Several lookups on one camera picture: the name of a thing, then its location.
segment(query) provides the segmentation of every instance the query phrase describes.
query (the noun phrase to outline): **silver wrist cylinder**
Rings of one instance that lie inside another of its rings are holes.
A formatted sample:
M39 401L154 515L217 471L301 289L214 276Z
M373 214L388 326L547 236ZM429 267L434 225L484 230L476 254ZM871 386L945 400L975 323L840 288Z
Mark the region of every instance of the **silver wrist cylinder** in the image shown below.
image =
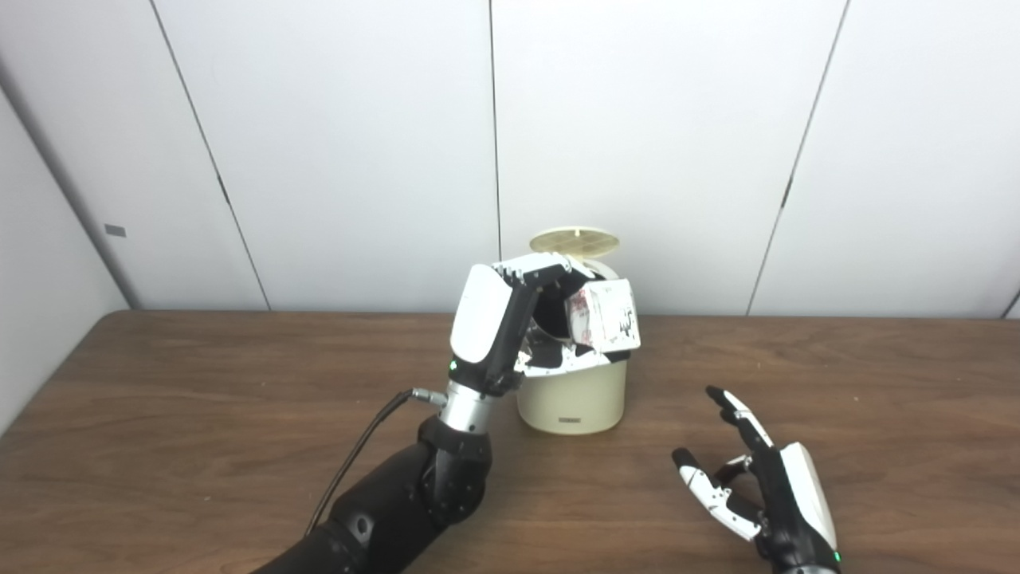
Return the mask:
M447 404L440 412L440 421L456 431L486 434L489 432L489 415L494 405L496 398L450 381L447 386Z
M835 574L834 570L829 570L824 566L799 566L797 568L790 568L782 574Z

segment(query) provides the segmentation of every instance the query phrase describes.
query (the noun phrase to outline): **wooden table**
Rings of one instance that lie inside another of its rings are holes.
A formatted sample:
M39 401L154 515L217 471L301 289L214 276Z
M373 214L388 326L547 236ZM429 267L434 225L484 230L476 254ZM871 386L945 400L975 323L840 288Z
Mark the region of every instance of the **wooden table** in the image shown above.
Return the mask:
M0 439L0 572L249 572L301 534L386 401L445 386L450 324L105 318ZM846 574L1020 572L1020 322L648 317L641 328L620 425L543 434L503 401L486 503L408 572L769 572L670 462L679 446L711 467L743 451L708 384L749 404L775 440L811 449ZM350 478L429 414L395 414Z

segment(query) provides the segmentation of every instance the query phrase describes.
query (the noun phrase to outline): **white wall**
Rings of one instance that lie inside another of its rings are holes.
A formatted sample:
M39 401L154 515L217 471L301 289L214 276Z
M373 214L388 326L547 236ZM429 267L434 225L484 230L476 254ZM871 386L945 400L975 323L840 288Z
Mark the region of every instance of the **white wall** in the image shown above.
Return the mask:
M273 309L452 311L499 258L486 2L157 6Z
M148 2L2 2L0 72L129 297L266 309Z
M999 318L1020 289L1020 4L853 0L752 313Z
M0 433L126 304L0 92Z
M602 226L643 313L746 313L843 8L495 0L504 256Z

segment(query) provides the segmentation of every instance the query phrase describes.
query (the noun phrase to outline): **small box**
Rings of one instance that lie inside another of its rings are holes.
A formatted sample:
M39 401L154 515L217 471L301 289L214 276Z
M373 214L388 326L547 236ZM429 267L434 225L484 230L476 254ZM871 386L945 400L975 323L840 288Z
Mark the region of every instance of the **small box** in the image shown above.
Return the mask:
M633 293L626 278L591 280L567 301L570 338L606 354L641 347Z

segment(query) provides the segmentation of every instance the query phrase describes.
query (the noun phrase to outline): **open lid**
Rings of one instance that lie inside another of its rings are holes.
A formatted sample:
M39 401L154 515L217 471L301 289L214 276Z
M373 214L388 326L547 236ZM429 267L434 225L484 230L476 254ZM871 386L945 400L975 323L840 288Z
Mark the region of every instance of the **open lid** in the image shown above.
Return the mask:
M547 228L532 237L528 245L539 253L556 251L583 260L613 251L620 245L620 240L602 228L568 225Z

